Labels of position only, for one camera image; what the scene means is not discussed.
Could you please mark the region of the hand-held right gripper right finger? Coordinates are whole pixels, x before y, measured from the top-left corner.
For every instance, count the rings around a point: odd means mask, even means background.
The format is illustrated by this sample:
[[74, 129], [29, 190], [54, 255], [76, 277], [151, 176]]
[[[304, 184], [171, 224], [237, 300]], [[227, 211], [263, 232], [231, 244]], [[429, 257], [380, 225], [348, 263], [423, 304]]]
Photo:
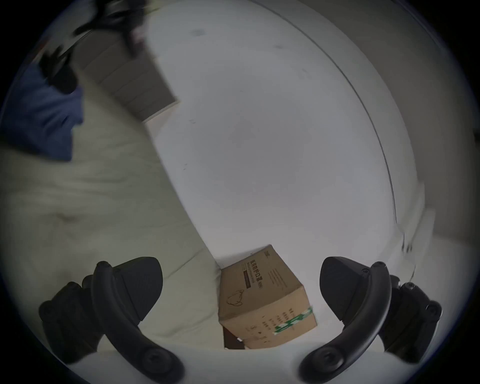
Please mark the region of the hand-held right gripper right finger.
[[327, 257], [319, 277], [321, 295], [343, 323], [342, 332], [311, 351], [300, 379], [323, 384], [350, 368], [379, 336], [385, 352], [419, 364], [435, 336], [442, 307], [417, 285], [400, 284], [382, 261], [367, 267], [346, 257]]

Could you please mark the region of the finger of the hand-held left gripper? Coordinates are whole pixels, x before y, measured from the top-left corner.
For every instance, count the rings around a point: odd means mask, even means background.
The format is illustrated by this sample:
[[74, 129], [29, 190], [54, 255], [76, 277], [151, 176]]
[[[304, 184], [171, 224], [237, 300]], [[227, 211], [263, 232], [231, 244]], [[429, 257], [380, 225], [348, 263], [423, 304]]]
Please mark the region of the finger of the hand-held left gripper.
[[125, 8], [109, 11], [111, 0], [94, 0], [96, 13], [93, 18], [76, 28], [73, 35], [102, 30], [120, 34], [131, 57], [137, 57], [144, 48], [143, 28], [146, 19], [147, 0], [122, 0]]
[[77, 76], [71, 67], [74, 47], [71, 46], [64, 52], [62, 49], [62, 46], [58, 46], [53, 53], [45, 51], [38, 64], [49, 86], [64, 95], [70, 95], [78, 87]]

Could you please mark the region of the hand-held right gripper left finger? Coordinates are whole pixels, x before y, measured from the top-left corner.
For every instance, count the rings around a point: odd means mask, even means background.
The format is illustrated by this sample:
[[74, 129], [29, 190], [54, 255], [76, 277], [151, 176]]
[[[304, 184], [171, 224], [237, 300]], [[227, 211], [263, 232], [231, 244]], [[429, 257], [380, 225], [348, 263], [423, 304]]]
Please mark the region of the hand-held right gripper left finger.
[[64, 285], [38, 308], [52, 353], [72, 364], [98, 351], [102, 337], [143, 376], [177, 384], [185, 369], [171, 351], [143, 335], [139, 324], [158, 301], [163, 273], [158, 259], [138, 257], [117, 266], [100, 261], [81, 285]]

